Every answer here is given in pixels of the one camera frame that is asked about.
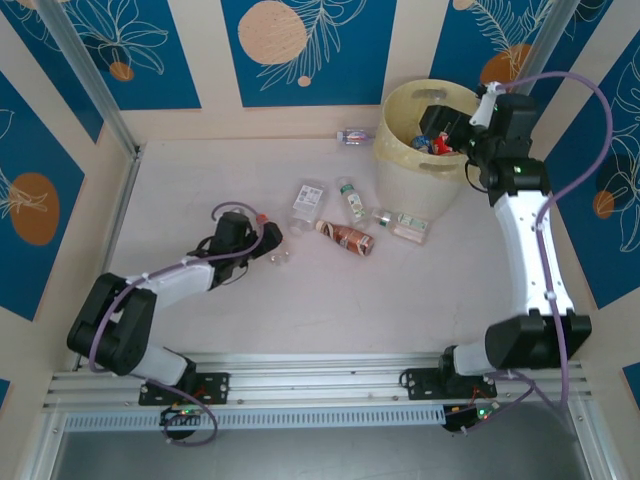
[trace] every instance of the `white floor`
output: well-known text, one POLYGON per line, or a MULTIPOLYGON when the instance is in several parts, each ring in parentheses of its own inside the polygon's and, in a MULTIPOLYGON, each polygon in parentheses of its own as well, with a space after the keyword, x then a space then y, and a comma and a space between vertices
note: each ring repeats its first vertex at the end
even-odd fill
MULTIPOLYGON (((346 223, 334 186, 355 177, 375 206, 368 147, 331 140, 212 140, 147 145, 111 271, 151 272, 213 233, 211 209, 249 203, 282 225, 299 179, 333 190, 323 217, 346 223)), ((365 353, 439 351, 479 338, 509 313, 504 240, 484 195, 462 190, 424 247, 371 225, 359 258, 317 232, 287 235, 288 264, 266 258, 233 285, 157 312, 152 339, 181 352, 365 353)))

